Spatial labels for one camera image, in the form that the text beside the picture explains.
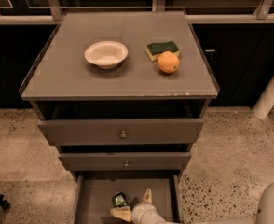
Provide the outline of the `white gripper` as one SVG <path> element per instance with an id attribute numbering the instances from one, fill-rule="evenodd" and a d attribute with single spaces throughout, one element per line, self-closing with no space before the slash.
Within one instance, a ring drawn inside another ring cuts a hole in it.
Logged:
<path id="1" fill-rule="evenodd" d="M 134 224 L 165 224 L 166 220 L 158 213 L 152 202 L 152 190 L 148 188 L 143 196 L 143 202 L 135 205 L 132 212 L 129 206 L 123 206 L 112 208 L 110 213 L 113 217 Z"/>

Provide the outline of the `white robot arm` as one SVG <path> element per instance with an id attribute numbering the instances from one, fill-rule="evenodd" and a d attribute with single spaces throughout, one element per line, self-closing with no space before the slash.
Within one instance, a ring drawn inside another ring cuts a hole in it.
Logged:
<path id="1" fill-rule="evenodd" d="M 143 200 L 130 209 L 129 206 L 115 207 L 110 210 L 113 217 L 133 224 L 182 224 L 166 221 L 157 211 L 152 202 L 152 190 L 148 188 Z M 263 191 L 257 213 L 254 217 L 235 217 L 231 219 L 198 222 L 195 224 L 274 224 L 274 183 Z"/>

